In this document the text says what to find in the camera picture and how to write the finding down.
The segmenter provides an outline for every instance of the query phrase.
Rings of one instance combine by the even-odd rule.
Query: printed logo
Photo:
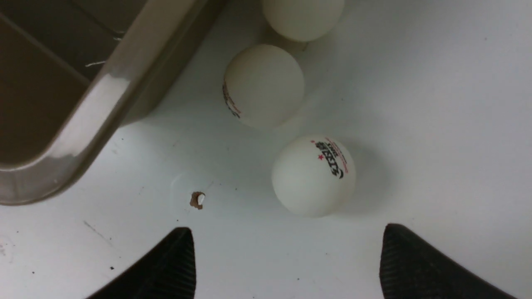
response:
[[[345,161],[344,154],[340,151],[340,148],[336,143],[332,142],[329,138],[325,138],[328,142],[316,142],[315,140],[310,141],[313,143],[316,148],[318,148],[321,151],[321,154],[318,155],[318,159],[320,161],[323,161],[325,159],[327,163],[329,164],[329,167],[331,169],[331,173],[338,177],[338,179],[342,179],[344,177],[344,171],[345,173],[349,173],[349,170],[347,169],[347,162]],[[336,159],[340,159],[342,161],[342,166],[344,167],[344,170],[342,170],[338,163],[336,162]]]
[[[223,98],[226,100],[227,108],[229,108],[229,111],[231,111],[231,114],[240,118],[240,114],[242,114],[242,112],[238,108],[236,108],[235,102],[232,101],[231,96],[229,95],[229,92],[227,91],[227,84],[225,80],[223,81],[222,91],[223,91]]]

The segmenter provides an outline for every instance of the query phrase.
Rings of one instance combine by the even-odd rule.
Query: brown fragment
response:
[[[190,206],[193,206],[193,207],[195,207],[198,210],[203,209],[203,205],[198,203],[198,197],[200,195],[205,195],[205,193],[196,191],[196,192],[192,193],[192,197],[190,199]]]

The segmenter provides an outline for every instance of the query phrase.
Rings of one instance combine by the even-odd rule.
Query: black rubber tip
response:
[[[399,224],[384,231],[379,277],[385,299],[515,299]]]
[[[193,299],[195,291],[192,232],[176,228],[90,299]]]

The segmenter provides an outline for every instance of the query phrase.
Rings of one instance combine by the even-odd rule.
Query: small debris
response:
[[[190,198],[190,206],[195,207],[198,210],[203,209],[203,200],[205,199],[205,193],[196,191],[192,193]]]

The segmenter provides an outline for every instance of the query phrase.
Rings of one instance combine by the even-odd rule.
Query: table tennis ball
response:
[[[295,41],[311,41],[338,23],[344,0],[262,0],[266,20],[278,34]]]
[[[321,217],[332,213],[355,188],[355,165],[344,145],[320,135],[291,142],[272,169],[277,198],[292,213]]]
[[[305,81],[296,60],[285,50],[258,45],[227,66],[223,95],[232,114],[251,127],[274,128],[303,103]]]

